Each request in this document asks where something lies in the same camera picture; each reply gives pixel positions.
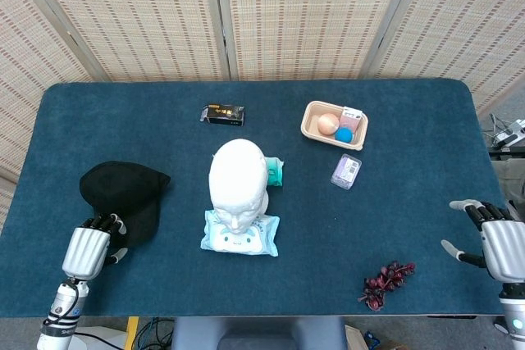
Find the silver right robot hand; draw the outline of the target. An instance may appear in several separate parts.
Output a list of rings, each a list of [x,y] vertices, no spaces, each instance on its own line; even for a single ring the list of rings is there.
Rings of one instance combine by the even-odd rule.
[[[511,216],[506,208],[474,199],[449,202],[453,210],[467,214],[476,227],[482,244],[482,255],[467,253],[450,241],[441,246],[455,260],[482,269],[502,284],[524,282],[524,223]]]

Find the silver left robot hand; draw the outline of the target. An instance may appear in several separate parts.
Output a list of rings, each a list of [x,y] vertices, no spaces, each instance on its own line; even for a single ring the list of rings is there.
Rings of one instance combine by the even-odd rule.
[[[75,280],[94,279],[104,266],[117,264],[127,254],[128,248],[118,248],[113,254],[107,254],[112,236],[126,233],[126,225],[115,213],[87,219],[73,231],[62,270]]]

